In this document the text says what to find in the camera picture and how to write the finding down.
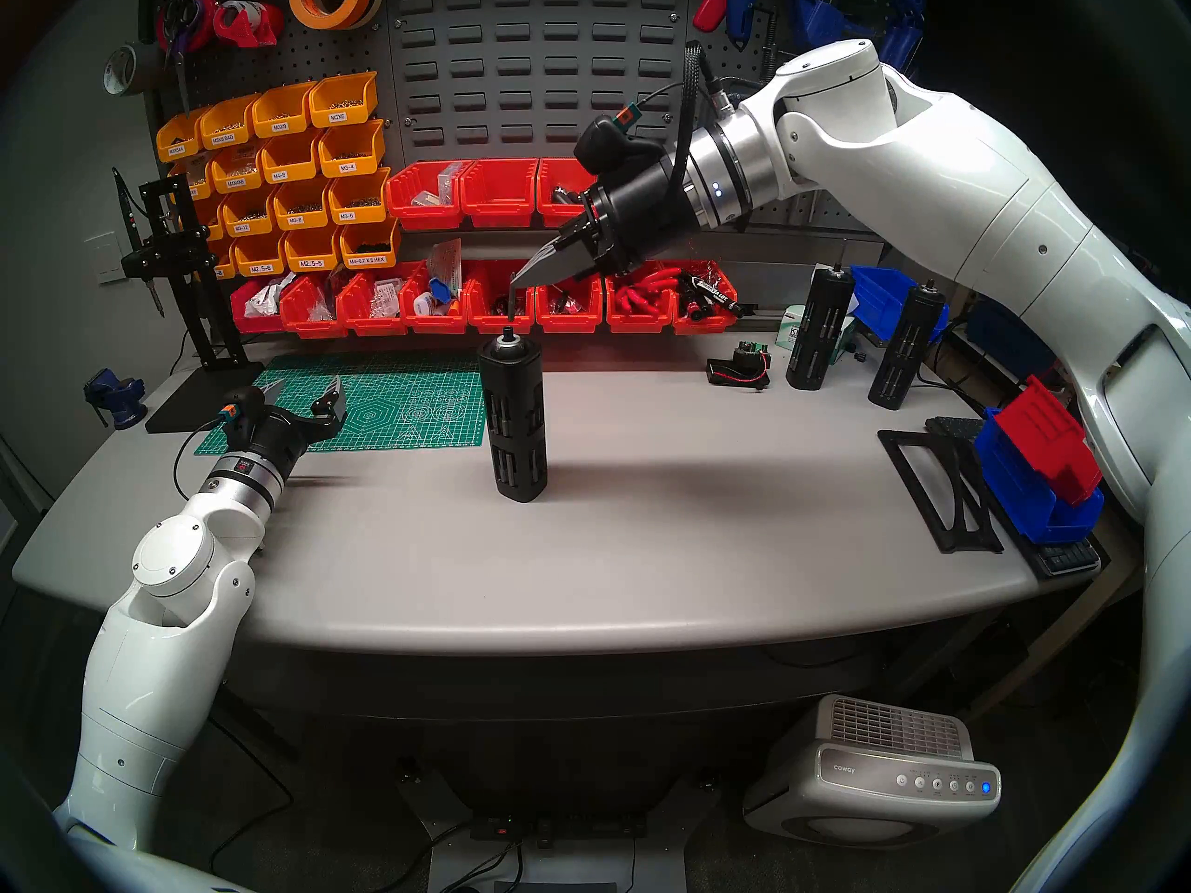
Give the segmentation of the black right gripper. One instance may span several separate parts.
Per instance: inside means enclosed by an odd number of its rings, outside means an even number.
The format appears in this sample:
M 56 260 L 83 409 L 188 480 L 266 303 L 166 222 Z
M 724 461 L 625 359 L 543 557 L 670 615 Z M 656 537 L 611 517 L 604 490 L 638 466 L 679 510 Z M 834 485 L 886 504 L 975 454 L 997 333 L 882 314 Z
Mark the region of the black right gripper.
M 685 189 L 671 191 L 673 160 L 634 161 L 632 177 L 585 191 L 585 242 L 557 236 L 515 274 L 515 289 L 537 288 L 592 275 L 629 273 L 700 229 Z

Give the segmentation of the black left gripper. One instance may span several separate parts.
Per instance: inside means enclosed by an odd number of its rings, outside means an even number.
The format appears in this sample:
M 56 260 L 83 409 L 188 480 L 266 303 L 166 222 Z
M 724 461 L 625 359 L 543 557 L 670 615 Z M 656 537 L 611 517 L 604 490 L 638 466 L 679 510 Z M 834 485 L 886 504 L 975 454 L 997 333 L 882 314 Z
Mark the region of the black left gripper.
M 263 402 L 276 402 L 285 388 L 279 376 L 258 385 Z M 322 424 L 339 430 L 347 418 L 347 391 L 335 375 L 322 396 L 311 405 L 312 417 L 299 417 L 273 405 L 233 405 L 233 452 L 251 452 L 267 461 L 278 477 L 289 477 L 311 444 L 322 441 Z

